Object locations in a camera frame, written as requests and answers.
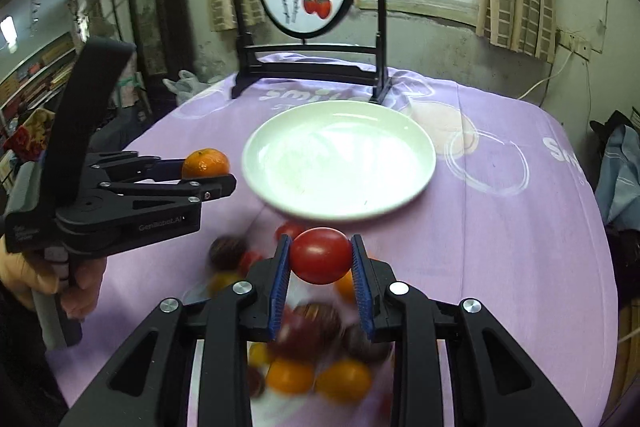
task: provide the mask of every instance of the wall outlet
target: wall outlet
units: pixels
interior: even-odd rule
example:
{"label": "wall outlet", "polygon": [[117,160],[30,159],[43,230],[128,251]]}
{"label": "wall outlet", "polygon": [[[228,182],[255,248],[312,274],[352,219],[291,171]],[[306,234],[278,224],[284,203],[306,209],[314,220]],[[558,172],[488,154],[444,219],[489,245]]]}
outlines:
{"label": "wall outlet", "polygon": [[574,52],[585,60],[591,60],[591,43],[578,35],[558,30],[556,42],[563,48]]}

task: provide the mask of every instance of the shelf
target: shelf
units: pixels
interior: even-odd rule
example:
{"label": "shelf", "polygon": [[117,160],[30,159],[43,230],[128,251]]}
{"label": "shelf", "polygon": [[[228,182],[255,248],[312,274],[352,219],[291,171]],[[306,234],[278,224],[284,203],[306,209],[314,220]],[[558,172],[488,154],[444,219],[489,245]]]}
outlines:
{"label": "shelf", "polygon": [[11,102],[13,102],[13,100],[20,95],[20,93],[27,87],[30,86],[31,84],[33,84],[36,80],[38,80],[39,78],[44,78],[44,76],[46,76],[47,72],[52,72],[54,70],[54,67],[56,65],[58,65],[63,58],[65,57],[69,57],[71,54],[76,54],[76,49],[75,48],[71,48],[69,51],[63,53],[62,55],[60,55],[60,57],[56,58],[54,61],[50,62],[49,64],[47,64],[46,66],[44,66],[40,71],[38,71],[36,74],[34,74],[31,78],[29,78],[28,80],[25,80],[23,82],[23,84],[18,88],[18,90],[16,92],[14,92],[7,100],[6,102],[4,102],[2,105],[0,105],[0,114],[2,112],[2,110],[9,105]]}
{"label": "shelf", "polygon": [[44,105],[45,103],[49,102],[49,100],[51,100],[54,96],[56,96],[65,86],[66,86],[66,81],[63,82],[62,85],[56,87],[55,89],[44,92],[43,94],[40,95],[40,98],[38,100],[36,100],[35,102],[31,102],[29,104],[28,110],[36,109],[37,107],[40,107],[41,105]]}
{"label": "shelf", "polygon": [[23,61],[20,62],[20,64],[18,64],[13,70],[11,70],[3,79],[2,81],[0,81],[0,84],[2,84],[6,79],[8,79],[12,74],[14,74],[16,71],[18,71],[21,67],[23,67],[23,65],[25,65],[27,62],[29,62],[33,57],[35,57],[36,55],[41,54],[45,49],[47,49],[48,46],[52,45],[54,42],[56,42],[58,39],[61,39],[62,37],[64,37],[65,35],[68,35],[69,32],[65,32],[62,35],[60,35],[59,37],[56,37],[55,39],[53,39],[51,42],[49,42],[48,44],[45,44],[43,47],[41,47],[39,50],[33,52],[31,55],[29,55],[27,58],[25,58]]}

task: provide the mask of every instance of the red tomato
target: red tomato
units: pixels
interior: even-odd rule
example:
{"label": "red tomato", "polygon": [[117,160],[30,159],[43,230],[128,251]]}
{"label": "red tomato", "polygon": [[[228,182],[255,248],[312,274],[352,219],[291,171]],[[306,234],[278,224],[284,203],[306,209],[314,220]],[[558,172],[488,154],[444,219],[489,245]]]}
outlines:
{"label": "red tomato", "polygon": [[351,243],[338,230],[306,230],[289,251],[291,270],[311,284],[329,284],[343,277],[352,263]]}
{"label": "red tomato", "polygon": [[260,252],[254,250],[244,252],[240,258],[240,263],[238,263],[238,271],[242,277],[246,277],[253,264],[261,261],[262,259],[264,259],[264,256]]}
{"label": "red tomato", "polygon": [[316,0],[302,0],[302,6],[309,15],[318,9],[318,4]]}
{"label": "red tomato", "polygon": [[285,221],[276,229],[276,233],[273,237],[277,243],[283,233],[286,233],[290,238],[295,239],[305,230],[306,228],[300,225],[300,223],[296,223],[295,221]]}
{"label": "red tomato", "polygon": [[317,0],[316,1],[316,13],[321,19],[326,19],[331,13],[331,1],[329,0]]}

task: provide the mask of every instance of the fruit pile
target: fruit pile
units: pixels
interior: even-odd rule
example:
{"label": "fruit pile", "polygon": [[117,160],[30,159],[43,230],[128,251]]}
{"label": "fruit pile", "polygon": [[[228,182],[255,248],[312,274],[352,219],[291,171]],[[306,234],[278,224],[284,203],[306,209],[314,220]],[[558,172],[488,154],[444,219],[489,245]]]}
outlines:
{"label": "fruit pile", "polygon": [[[354,305],[351,277],[351,243],[338,230],[305,230],[286,222],[276,230],[293,242],[289,250],[291,270],[311,284],[333,283],[338,295]],[[209,294],[242,280],[253,263],[263,256],[249,249],[244,238],[217,238],[209,250],[217,270],[209,282]],[[315,390],[327,399],[353,403],[369,392],[372,371],[388,359],[391,344],[372,344],[360,324],[343,327],[340,313],[328,302],[286,306],[276,339],[253,343],[248,353],[250,394],[258,397],[265,387],[277,393],[295,395]]]}

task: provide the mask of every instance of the silver screw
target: silver screw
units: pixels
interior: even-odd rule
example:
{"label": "silver screw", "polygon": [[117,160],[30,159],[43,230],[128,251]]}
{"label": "silver screw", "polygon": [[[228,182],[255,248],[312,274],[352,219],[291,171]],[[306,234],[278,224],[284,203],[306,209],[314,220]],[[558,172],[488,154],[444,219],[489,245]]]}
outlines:
{"label": "silver screw", "polygon": [[396,281],[389,285],[389,291],[393,293],[393,295],[404,295],[409,292],[409,286],[403,282]]}
{"label": "silver screw", "polygon": [[240,281],[234,284],[234,292],[238,295],[244,295],[245,293],[249,293],[251,291],[251,283],[249,281]]}
{"label": "silver screw", "polygon": [[482,304],[475,299],[467,299],[462,303],[462,307],[467,313],[478,313],[482,309]]}
{"label": "silver screw", "polygon": [[171,313],[176,311],[179,305],[178,299],[165,299],[160,303],[160,309],[164,313]]}

